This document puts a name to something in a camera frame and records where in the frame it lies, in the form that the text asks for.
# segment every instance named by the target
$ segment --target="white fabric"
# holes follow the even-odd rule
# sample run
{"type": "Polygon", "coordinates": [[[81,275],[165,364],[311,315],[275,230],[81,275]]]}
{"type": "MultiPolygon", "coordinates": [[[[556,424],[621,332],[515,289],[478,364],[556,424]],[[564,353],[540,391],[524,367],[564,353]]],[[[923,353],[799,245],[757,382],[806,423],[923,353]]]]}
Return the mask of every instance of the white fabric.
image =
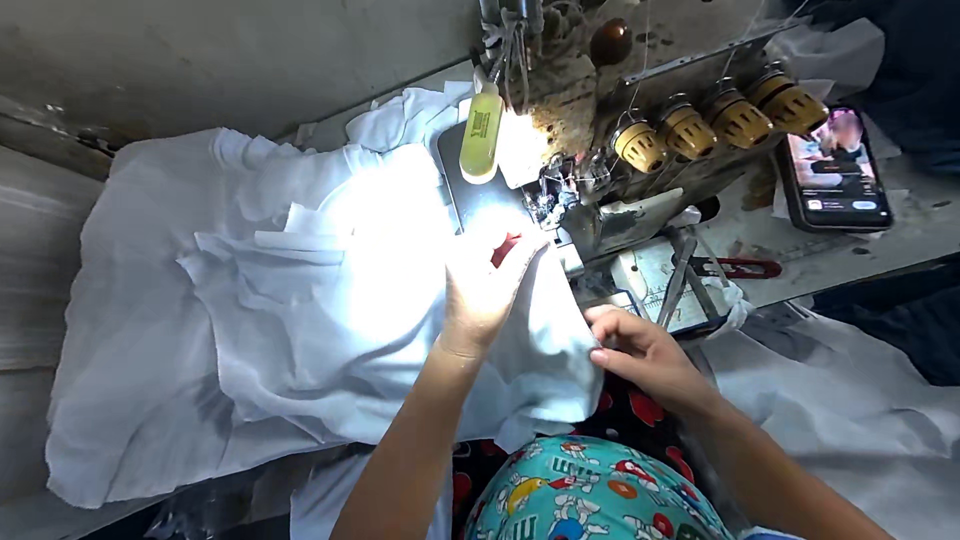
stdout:
{"type": "MultiPolygon", "coordinates": [[[[303,154],[230,130],[118,153],[66,313],[50,489],[98,507],[378,441],[440,329],[450,227],[427,163],[420,145],[303,154]]],[[[460,432],[507,449],[588,417],[601,383],[554,250],[523,290],[460,432]]]]}
{"type": "Polygon", "coordinates": [[[955,536],[960,388],[855,327],[761,312],[702,345],[723,395],[894,537],[955,536]]]}
{"type": "Polygon", "coordinates": [[[716,339],[725,333],[738,330],[747,322],[747,317],[756,310],[753,304],[743,299],[743,289],[736,283],[726,280],[726,284],[724,284],[724,280],[715,277],[703,278],[701,282],[705,286],[720,289],[723,293],[724,303],[730,306],[730,312],[727,314],[727,320],[723,326],[708,335],[707,339],[716,339]]]}
{"type": "Polygon", "coordinates": [[[770,39],[767,48],[783,58],[797,79],[836,82],[830,93],[840,99],[870,86],[883,61],[886,36],[869,19],[861,18],[832,32],[808,26],[784,30],[770,39]]]}
{"type": "MultiPolygon", "coordinates": [[[[290,540],[325,540],[330,537],[340,510],[347,503],[353,485],[360,479],[369,460],[369,454],[353,455],[332,466],[318,466],[310,471],[307,482],[290,497],[290,540]]],[[[452,474],[447,474],[446,478],[425,540],[450,539],[453,525],[452,474]]]]}

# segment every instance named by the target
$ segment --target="cartoon character print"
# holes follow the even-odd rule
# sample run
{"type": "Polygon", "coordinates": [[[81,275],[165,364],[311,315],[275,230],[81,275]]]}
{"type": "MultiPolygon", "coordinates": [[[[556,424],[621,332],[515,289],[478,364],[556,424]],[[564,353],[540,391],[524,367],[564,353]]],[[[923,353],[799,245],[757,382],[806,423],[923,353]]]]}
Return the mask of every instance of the cartoon character print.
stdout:
{"type": "Polygon", "coordinates": [[[503,513],[506,510],[508,516],[514,515],[514,512],[522,510],[527,505],[530,494],[549,483],[547,479],[522,477],[513,473],[510,476],[510,485],[501,489],[496,495],[497,512],[503,513]]]}
{"type": "Polygon", "coordinates": [[[634,528],[636,540],[662,540],[673,537],[673,524],[659,512],[654,514],[653,521],[649,524],[629,515],[623,516],[623,521],[634,528]]]}
{"type": "Polygon", "coordinates": [[[579,487],[584,493],[593,491],[593,484],[600,481],[599,475],[588,475],[586,477],[563,477],[550,482],[550,487],[554,489],[576,488],[579,487]]]}
{"type": "Polygon", "coordinates": [[[674,502],[683,508],[684,511],[689,514],[694,521],[699,523],[701,527],[708,530],[714,538],[729,537],[729,535],[724,534],[721,531],[722,525],[713,523],[713,520],[709,518],[707,513],[703,511],[703,508],[700,506],[699,502],[694,502],[691,504],[692,500],[686,495],[686,493],[683,492],[683,489],[674,487],[673,492],[677,494],[677,497],[674,498],[674,502]]]}
{"type": "Polygon", "coordinates": [[[641,486],[645,487],[649,491],[660,491],[660,488],[657,486],[657,479],[650,476],[646,471],[643,470],[643,467],[631,460],[631,459],[621,459],[613,465],[610,466],[613,469],[611,473],[615,477],[634,477],[641,486]]]}
{"type": "Polygon", "coordinates": [[[684,523],[677,529],[677,540],[707,540],[707,538],[692,525],[684,523]]]}
{"type": "Polygon", "coordinates": [[[573,457],[574,459],[586,461],[591,465],[599,465],[600,464],[599,461],[593,458],[589,458],[587,457],[586,454],[584,454],[587,448],[588,446],[586,444],[578,441],[566,441],[566,442],[560,443],[560,450],[563,451],[564,454],[567,454],[570,457],[573,457]]]}
{"type": "Polygon", "coordinates": [[[572,495],[558,495],[553,502],[559,508],[553,512],[556,520],[547,531],[548,540],[587,540],[592,534],[609,534],[608,528],[587,523],[599,505],[572,495]]]}

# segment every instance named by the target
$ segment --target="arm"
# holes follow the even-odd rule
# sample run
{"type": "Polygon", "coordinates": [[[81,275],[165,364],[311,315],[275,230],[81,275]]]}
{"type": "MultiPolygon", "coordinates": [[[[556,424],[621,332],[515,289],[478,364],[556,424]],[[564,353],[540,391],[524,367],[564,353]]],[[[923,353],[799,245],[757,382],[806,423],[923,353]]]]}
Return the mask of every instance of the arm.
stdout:
{"type": "Polygon", "coordinates": [[[891,538],[724,399],[662,327],[614,307],[585,315],[601,343],[615,337],[626,352],[597,349],[590,359],[684,419],[752,522],[807,540],[891,538]]]}
{"type": "Polygon", "coordinates": [[[331,540],[426,535],[449,474],[461,407],[544,243],[525,236],[494,250],[476,237],[458,236],[448,248],[444,330],[350,492],[331,540]],[[494,268],[492,260],[502,262],[494,268]]]}

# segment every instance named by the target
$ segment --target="table surface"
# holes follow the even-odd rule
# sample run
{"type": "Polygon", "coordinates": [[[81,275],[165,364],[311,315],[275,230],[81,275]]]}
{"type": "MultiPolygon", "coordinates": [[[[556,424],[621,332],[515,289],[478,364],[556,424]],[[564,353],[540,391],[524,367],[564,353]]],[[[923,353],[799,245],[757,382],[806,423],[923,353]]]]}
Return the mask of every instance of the table surface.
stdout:
{"type": "MultiPolygon", "coordinates": [[[[410,86],[443,90],[444,81],[469,81],[468,61],[425,77],[410,86]]],[[[384,94],[384,103],[402,90],[384,94]]],[[[300,148],[329,151],[347,143],[345,126],[370,109],[363,105],[300,127],[300,148]]],[[[287,142],[295,142],[291,136],[287,142]]],[[[698,226],[698,232],[718,257],[771,258],[783,266],[772,280],[738,280],[747,298],[762,307],[834,286],[855,282],[931,261],[960,251],[960,183],[915,170],[899,156],[877,163],[890,195],[894,227],[879,239],[842,233],[805,233],[770,207],[744,210],[749,195],[740,180],[721,192],[720,213],[698,226]]],[[[702,248],[696,255],[706,256],[702,248]]]]}

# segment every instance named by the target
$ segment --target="m&m's print clothing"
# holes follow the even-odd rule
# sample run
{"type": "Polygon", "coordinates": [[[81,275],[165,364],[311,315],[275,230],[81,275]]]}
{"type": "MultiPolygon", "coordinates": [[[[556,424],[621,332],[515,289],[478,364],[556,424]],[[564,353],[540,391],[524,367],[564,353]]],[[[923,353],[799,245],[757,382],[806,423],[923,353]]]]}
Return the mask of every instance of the m&m's print clothing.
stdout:
{"type": "Polygon", "coordinates": [[[470,512],[467,540],[733,540],[707,498],[612,441],[540,438],[510,456],[470,512]]]}

